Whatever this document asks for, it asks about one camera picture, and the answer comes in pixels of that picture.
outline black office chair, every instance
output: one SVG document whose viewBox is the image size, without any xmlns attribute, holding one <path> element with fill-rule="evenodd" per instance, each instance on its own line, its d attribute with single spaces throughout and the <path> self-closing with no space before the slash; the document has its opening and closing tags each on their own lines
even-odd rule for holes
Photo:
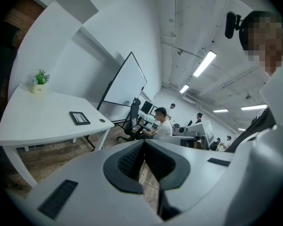
<svg viewBox="0 0 283 226">
<path fill-rule="evenodd" d="M 130 109 L 130 120 L 128 121 L 127 125 L 124 128 L 124 132 L 126 135 L 129 135 L 129 138 L 125 137 L 117 137 L 117 139 L 122 138 L 126 141 L 133 141 L 135 139 L 139 139 L 139 135 L 141 130 L 146 129 L 147 131 L 151 131 L 148 127 L 144 125 L 140 125 L 138 121 L 138 110 L 139 110 L 139 105 L 141 104 L 141 101 L 137 98 L 134 98 L 134 101 L 131 104 L 131 109 Z M 134 126 L 140 126 L 138 130 L 134 130 Z"/>
</svg>

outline ceiling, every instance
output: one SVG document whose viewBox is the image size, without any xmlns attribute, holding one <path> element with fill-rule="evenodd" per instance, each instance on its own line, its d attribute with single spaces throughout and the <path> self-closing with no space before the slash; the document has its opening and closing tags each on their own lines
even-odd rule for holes
<svg viewBox="0 0 283 226">
<path fill-rule="evenodd" d="M 247 128 L 259 111 L 242 106 L 264 103 L 259 93 L 267 76 L 258 63 L 249 61 L 238 32 L 225 37 L 226 14 L 243 19 L 252 11 L 238 0 L 156 0 L 162 51 L 163 86 L 186 91 L 204 111 L 238 132 Z M 193 73 L 210 51 L 217 56 L 198 77 Z M 228 109 L 228 113 L 212 110 Z"/>
</svg>

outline wooden floor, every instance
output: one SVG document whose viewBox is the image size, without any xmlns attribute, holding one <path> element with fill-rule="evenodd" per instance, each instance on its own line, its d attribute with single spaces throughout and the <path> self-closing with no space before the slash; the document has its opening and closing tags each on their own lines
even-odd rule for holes
<svg viewBox="0 0 283 226">
<path fill-rule="evenodd" d="M 110 129 L 104 142 L 104 147 L 117 146 L 117 144 L 125 142 L 123 139 L 117 140 L 116 137 L 118 136 L 126 138 L 129 137 L 124 133 L 124 130 L 121 127 L 116 125 Z M 95 144 L 98 140 L 98 136 L 97 134 L 91 135 L 89 136 L 89 139 L 93 144 Z M 89 147 L 91 146 L 87 140 L 84 137 L 80 137 L 77 138 L 76 143 L 74 144 L 71 140 L 68 140 L 58 144 L 30 148 L 29 152 L 25 152 L 23 148 L 18 148 L 17 150 L 26 168 L 29 170 L 33 178 L 39 183 L 71 159 L 85 153 L 92 153 Z M 8 185 L 9 190 L 25 198 L 31 190 L 31 187 L 19 174 L 10 174 L 8 177 L 13 182 Z M 141 167 L 140 179 L 159 188 L 159 183 L 154 178 L 146 163 L 144 163 Z M 156 212 L 158 206 L 158 189 L 151 187 L 143 181 L 141 181 L 140 184 L 144 189 L 145 200 Z"/>
</svg>

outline flower pot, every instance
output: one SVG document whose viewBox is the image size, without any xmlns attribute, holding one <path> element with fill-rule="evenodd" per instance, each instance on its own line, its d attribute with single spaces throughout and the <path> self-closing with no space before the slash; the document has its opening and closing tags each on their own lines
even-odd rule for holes
<svg viewBox="0 0 283 226">
<path fill-rule="evenodd" d="M 44 85 L 33 85 L 30 91 L 33 94 L 40 94 L 44 91 Z"/>
</svg>

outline rectangular ceiling light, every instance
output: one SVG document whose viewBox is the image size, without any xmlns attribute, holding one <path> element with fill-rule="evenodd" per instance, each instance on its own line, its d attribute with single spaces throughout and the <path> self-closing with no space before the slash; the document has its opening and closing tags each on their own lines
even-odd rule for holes
<svg viewBox="0 0 283 226">
<path fill-rule="evenodd" d="M 185 85 L 185 86 L 181 89 L 180 93 L 185 92 L 189 87 L 190 87 L 190 86 Z"/>
<path fill-rule="evenodd" d="M 213 112 L 228 112 L 228 110 L 227 109 L 224 109 L 224 110 L 216 110 L 216 111 L 213 111 Z"/>
<path fill-rule="evenodd" d="M 212 51 L 209 51 L 207 56 L 204 58 L 202 63 L 199 65 L 198 69 L 193 74 L 194 76 L 198 77 L 200 74 L 208 67 L 208 65 L 213 61 L 213 59 L 216 57 L 217 54 L 215 54 Z"/>
<path fill-rule="evenodd" d="M 266 107 L 267 107 L 267 105 L 263 104 L 263 105 L 254 105 L 254 106 L 241 107 L 241 109 L 243 111 L 249 111 L 249 110 L 265 109 Z"/>
</svg>

